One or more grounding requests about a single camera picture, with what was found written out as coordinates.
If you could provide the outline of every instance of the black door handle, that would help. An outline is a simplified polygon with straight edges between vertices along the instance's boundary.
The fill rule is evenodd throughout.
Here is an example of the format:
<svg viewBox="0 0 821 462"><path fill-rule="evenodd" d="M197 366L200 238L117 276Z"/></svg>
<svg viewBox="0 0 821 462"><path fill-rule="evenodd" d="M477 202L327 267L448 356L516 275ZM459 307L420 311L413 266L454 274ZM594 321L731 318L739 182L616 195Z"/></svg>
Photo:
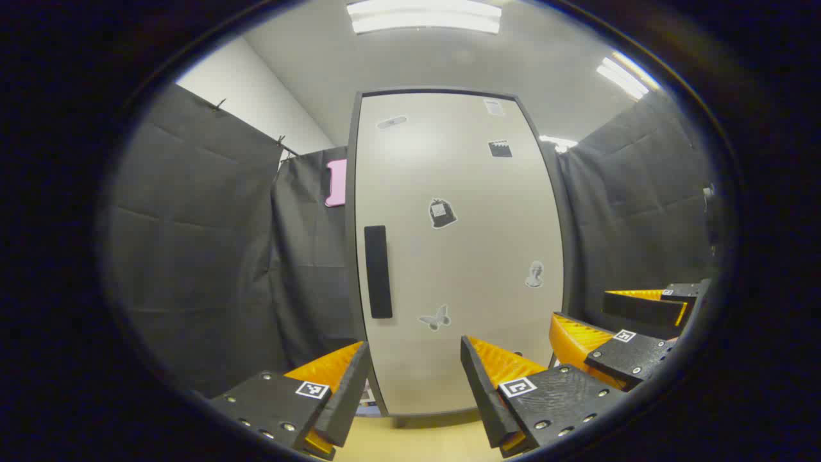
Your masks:
<svg viewBox="0 0 821 462"><path fill-rule="evenodd" d="M384 226L365 226L365 269L368 272L371 317L373 319L392 318L388 243L385 240Z"/></svg>

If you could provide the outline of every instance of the white wall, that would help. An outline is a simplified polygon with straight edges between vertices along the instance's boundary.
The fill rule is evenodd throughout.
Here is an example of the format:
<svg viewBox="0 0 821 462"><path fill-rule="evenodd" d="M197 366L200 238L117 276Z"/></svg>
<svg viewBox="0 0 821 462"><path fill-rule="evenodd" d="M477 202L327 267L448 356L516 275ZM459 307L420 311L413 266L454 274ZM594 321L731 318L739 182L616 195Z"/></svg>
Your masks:
<svg viewBox="0 0 821 462"><path fill-rule="evenodd" d="M240 37L197 63L177 84L300 154L333 147L265 61Z"/></svg>

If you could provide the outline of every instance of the fluorescent light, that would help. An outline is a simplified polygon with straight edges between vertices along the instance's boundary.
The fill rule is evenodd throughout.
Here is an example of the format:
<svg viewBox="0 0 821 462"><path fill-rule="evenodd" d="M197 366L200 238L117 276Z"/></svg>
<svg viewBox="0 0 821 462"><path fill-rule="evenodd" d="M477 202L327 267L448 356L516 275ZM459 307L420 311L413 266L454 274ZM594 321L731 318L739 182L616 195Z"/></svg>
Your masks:
<svg viewBox="0 0 821 462"><path fill-rule="evenodd" d="M502 9L471 0L364 0L347 6L354 32L449 27L498 34Z"/></svg>
<svg viewBox="0 0 821 462"><path fill-rule="evenodd" d="M563 138L556 138L556 137L553 137L553 136L539 135L539 139L541 141L549 141L553 144L560 145L560 146L567 146L569 148L579 144L577 141L565 140Z"/></svg>
<svg viewBox="0 0 821 462"><path fill-rule="evenodd" d="M633 87L634 87L634 88L636 88L638 91L640 91L642 95L647 95L647 92L648 92L647 87L646 87L646 86L644 86L644 85L641 85L641 82L639 82L639 80L638 80L638 79L636 79L635 77L633 77L633 75L632 75L632 74L630 74L628 71L625 71L623 67L621 67L621 66L619 66L618 64L614 63L614 62L613 62L611 59L609 59L609 58L605 58L605 59L603 59L603 60L602 60L602 64L603 64L603 65L604 65L607 69L610 69L610 70L612 70L613 72L615 72L616 74L618 74L618 75L619 75L619 77L621 77L621 79L622 79L623 81L627 82L629 85L633 86Z"/></svg>
<svg viewBox="0 0 821 462"><path fill-rule="evenodd" d="M476 16L502 17L502 9L471 0L365 0L348 5L348 14L372 15L400 10L458 12Z"/></svg>
<svg viewBox="0 0 821 462"><path fill-rule="evenodd" d="M650 88L652 88L653 90L658 90L659 89L659 86L658 86L658 83L656 82L656 80L653 77L651 77L650 75L648 75L647 72L645 72L641 67L639 67L638 64L633 62L627 56L619 53L618 51L614 51L613 52L613 57L615 59L618 59L625 66L627 66L627 68L630 69L631 71L633 71L634 74L639 76L639 78L644 83L649 85Z"/></svg>
<svg viewBox="0 0 821 462"><path fill-rule="evenodd" d="M596 68L596 72L599 74L607 77L611 82L619 85L622 90L624 90L628 95L632 96L634 99L641 99L644 96L646 91L642 91L638 86L634 83L625 80L622 76L620 76L617 72L613 69L605 66L599 66Z"/></svg>
<svg viewBox="0 0 821 462"><path fill-rule="evenodd" d="M489 32L491 34L499 33L499 23L496 21L453 13L393 13L353 21L353 26L354 32L357 34L402 27L451 27Z"/></svg>

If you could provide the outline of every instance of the door frame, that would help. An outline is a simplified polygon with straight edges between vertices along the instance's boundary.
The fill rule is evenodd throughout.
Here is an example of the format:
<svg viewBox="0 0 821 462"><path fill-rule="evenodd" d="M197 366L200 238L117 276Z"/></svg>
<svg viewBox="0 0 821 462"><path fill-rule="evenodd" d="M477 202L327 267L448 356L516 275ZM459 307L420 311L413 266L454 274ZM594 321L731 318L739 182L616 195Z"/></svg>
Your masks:
<svg viewBox="0 0 821 462"><path fill-rule="evenodd" d="M362 109L362 99L368 96L380 95L398 95L404 93L444 93L444 94L459 94L459 95L473 95L486 96L494 99L507 99L513 101L519 106L519 110L525 116L530 131L533 133L536 145L539 147L539 152L542 154L544 166L548 170L548 177L553 188L553 196L556 200L556 209L559 216L559 230L562 235L562 264L564 265L564 288L562 293L562 313L570 316L579 316L581 309L578 301L581 300L581 277L580 267L577 262L580 262L579 248L576 236L576 225L571 208L570 200L567 195L564 179L562 177L562 170L559 166L559 154L555 152L550 146L545 146L539 140L539 133L533 124L533 119L525 110L518 96L504 93L496 93L492 91L472 90L468 88L456 86L436 86L436 85L418 85L418 86L399 86L391 88L383 88L371 91L358 91L354 98L353 114L351 115L351 131L348 136L347 147L347 168L346 168L346 188L345 188L345 240L346 240L346 267L348 274L348 293L350 300L351 319L353 320L354 332L359 340L367 340L368 333L365 329L365 313L362 309L362 297L360 291L360 277L359 277L359 262L356 247L356 201L355 201L355 181L356 181L356 138L359 135L359 121L360 111ZM376 374L372 369L368 375L368 382L370 389L374 393L376 405L382 416L387 417L388 408L382 397L382 391L379 389L379 383L376 379Z"/></svg>

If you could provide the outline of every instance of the ceiling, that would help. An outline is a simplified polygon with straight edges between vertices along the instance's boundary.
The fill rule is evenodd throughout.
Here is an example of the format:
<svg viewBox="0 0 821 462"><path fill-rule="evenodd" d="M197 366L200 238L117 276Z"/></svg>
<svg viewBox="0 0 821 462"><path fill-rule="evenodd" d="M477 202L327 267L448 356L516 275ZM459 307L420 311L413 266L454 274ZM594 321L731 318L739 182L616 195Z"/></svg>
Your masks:
<svg viewBox="0 0 821 462"><path fill-rule="evenodd" d="M448 85L518 95L540 135L578 141L633 100L596 72L612 50L554 10L516 0L498 35L405 29L355 35L344 0L312 0L245 35L336 146L357 91Z"/></svg>

